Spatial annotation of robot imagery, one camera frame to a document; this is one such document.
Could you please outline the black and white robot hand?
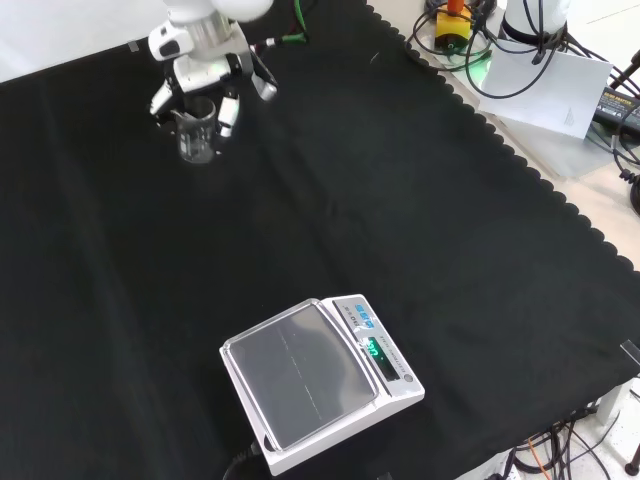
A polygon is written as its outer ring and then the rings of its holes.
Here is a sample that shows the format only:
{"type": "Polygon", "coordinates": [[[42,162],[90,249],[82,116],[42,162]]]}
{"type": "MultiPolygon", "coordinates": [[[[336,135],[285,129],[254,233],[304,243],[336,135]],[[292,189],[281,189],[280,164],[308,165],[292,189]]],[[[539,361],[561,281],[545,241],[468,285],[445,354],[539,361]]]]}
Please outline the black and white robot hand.
{"type": "Polygon", "coordinates": [[[225,90],[216,108],[216,133],[229,138],[240,111],[240,97],[234,82],[251,78],[263,101],[270,101],[278,91],[278,83],[271,71],[252,48],[241,53],[226,53],[214,60],[195,60],[185,55],[172,61],[165,81],[151,100],[149,112],[159,127],[173,122],[173,111],[183,114],[187,100],[205,95],[217,88],[225,90]]]}

